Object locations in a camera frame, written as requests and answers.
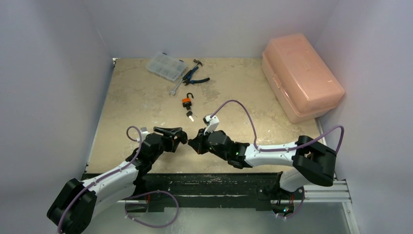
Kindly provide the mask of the black key bunch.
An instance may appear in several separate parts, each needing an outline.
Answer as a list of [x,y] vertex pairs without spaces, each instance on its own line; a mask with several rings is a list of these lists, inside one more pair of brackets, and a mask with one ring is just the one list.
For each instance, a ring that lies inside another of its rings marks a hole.
[[188,110],[186,115],[192,122],[194,122],[195,118],[197,117],[196,115],[193,114],[193,112],[191,110]]

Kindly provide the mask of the orange black padlock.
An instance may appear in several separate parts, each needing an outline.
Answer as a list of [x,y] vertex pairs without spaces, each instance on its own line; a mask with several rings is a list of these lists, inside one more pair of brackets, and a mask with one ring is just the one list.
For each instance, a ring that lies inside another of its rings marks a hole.
[[191,98],[194,98],[193,93],[187,93],[186,98],[182,99],[182,106],[186,108],[187,110],[191,109],[191,106],[192,106]]

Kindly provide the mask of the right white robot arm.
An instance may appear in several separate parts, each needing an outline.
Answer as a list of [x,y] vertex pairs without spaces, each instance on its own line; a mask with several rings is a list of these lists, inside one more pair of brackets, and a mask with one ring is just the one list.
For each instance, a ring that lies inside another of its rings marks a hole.
[[309,136],[299,136],[297,141],[283,145],[255,146],[235,142],[221,130],[206,133],[200,129],[188,145],[199,155],[211,153],[237,169],[289,166],[291,169],[279,173],[273,186],[274,194],[279,198],[286,198],[307,184],[333,185],[337,153]]

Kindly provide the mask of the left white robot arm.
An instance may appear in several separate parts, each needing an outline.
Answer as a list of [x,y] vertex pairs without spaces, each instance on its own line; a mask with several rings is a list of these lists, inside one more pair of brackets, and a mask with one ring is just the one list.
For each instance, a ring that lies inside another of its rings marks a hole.
[[127,134],[129,140],[139,146],[118,166],[86,180],[70,179],[65,183],[47,217],[57,226],[59,234],[80,234],[99,213],[131,197],[140,199],[145,194],[141,183],[152,165],[164,153],[174,153],[179,144],[186,144],[188,136],[181,127],[159,128],[153,132],[138,129],[137,137]]

